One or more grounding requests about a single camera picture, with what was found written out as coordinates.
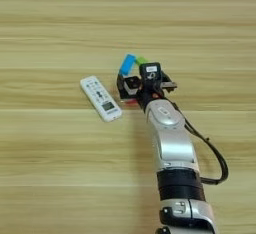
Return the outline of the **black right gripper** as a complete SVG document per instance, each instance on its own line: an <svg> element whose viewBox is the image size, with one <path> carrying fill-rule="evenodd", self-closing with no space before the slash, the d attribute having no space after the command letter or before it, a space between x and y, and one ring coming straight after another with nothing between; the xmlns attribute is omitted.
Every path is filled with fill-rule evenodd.
<svg viewBox="0 0 256 234"><path fill-rule="evenodd" d="M165 89L168 93L177 88L177 84L170 77L162 73L162 83L160 79L144 79L141 80L137 76L117 76L117 88L121 100L135 99L143 111L147 105L158 99L164 99Z"/></svg>

